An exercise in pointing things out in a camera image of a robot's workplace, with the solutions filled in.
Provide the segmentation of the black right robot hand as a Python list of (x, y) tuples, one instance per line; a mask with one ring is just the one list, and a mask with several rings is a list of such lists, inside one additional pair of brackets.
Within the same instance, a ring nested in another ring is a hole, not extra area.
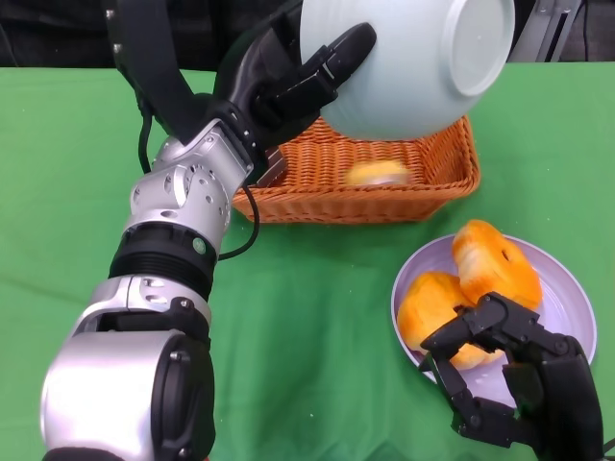
[[(516, 405), (474, 396), (453, 357), (466, 344), (501, 350), (506, 386)], [(433, 373), (462, 437), (509, 448), (532, 448), (540, 460), (604, 460), (603, 418), (588, 359), (579, 341), (553, 333), (536, 312), (495, 292), (455, 317), (421, 344), (420, 370)]]

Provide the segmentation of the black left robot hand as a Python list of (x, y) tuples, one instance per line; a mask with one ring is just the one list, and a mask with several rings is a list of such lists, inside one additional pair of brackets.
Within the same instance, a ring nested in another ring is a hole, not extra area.
[(284, 4), (242, 34), (220, 64), (213, 96), (229, 107), (225, 118), (250, 148), (264, 151), (305, 131), (377, 41), (363, 22), (303, 58), (302, 18), (301, 1)]

